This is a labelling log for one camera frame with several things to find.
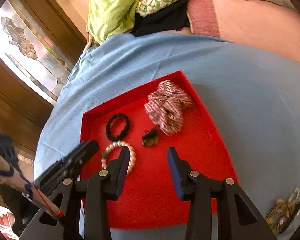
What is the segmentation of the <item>black garment under duvet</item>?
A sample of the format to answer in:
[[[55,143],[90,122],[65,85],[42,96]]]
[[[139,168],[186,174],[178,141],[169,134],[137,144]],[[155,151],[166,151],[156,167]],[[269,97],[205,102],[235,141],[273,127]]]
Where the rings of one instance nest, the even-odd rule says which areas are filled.
[[[187,3],[188,0],[180,0],[145,17],[136,13],[131,34],[139,37],[168,30],[181,31],[183,27],[189,28]]]

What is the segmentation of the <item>light blue blanket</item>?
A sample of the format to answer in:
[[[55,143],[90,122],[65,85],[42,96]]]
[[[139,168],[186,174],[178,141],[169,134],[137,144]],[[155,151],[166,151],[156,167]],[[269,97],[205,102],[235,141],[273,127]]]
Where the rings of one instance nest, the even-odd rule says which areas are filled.
[[[211,114],[260,213],[300,189],[300,64],[218,38],[172,33],[114,35],[80,56],[40,134],[34,178],[77,146],[84,112],[178,70]]]

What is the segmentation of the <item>red white checked scrunchie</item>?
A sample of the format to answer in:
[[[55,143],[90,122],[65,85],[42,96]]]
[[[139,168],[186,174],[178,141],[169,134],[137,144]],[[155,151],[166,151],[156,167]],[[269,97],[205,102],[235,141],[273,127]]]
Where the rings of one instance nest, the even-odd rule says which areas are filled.
[[[173,135],[183,127],[183,110],[192,106],[191,98],[181,88],[164,80],[156,91],[149,94],[145,111],[153,124],[166,135]]]

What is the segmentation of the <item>stained glass wooden door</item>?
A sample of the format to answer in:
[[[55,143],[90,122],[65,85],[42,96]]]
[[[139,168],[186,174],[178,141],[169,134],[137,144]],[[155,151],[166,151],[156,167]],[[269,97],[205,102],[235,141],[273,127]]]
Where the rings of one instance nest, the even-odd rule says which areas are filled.
[[[75,0],[0,0],[0,132],[33,177],[39,135],[85,45]]]

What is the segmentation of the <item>gold round pendant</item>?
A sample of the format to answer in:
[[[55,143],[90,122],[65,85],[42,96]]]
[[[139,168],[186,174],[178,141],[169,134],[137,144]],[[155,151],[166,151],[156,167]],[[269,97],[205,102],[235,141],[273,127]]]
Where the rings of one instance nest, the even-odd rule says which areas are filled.
[[[153,128],[149,131],[145,131],[145,134],[142,136],[142,145],[144,147],[157,146],[158,143],[159,137],[156,128]]]

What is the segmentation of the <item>red shallow tray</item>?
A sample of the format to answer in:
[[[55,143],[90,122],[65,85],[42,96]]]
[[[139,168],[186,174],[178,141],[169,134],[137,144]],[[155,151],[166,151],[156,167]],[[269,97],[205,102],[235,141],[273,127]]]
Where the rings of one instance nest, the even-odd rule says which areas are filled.
[[[170,147],[208,178],[223,181],[237,177],[228,150],[197,91],[181,71],[166,75],[166,79],[190,96],[193,105],[183,112],[180,132],[171,136],[158,132],[157,146],[144,147],[142,137],[154,126],[144,105],[149,94],[157,89],[159,79],[108,100],[82,116],[81,140],[97,141],[102,151],[110,144],[106,136],[108,120],[122,113],[130,121],[125,141],[134,148],[136,161],[119,200],[107,204],[111,228],[152,229],[187,222],[190,204],[175,193],[167,162]]]

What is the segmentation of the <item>pink bed sheet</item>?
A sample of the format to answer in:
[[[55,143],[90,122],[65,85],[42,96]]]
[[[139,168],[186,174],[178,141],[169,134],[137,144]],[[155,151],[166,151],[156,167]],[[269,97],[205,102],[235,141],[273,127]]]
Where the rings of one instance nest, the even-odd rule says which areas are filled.
[[[180,34],[218,37],[300,63],[300,15],[260,0],[189,0]]]

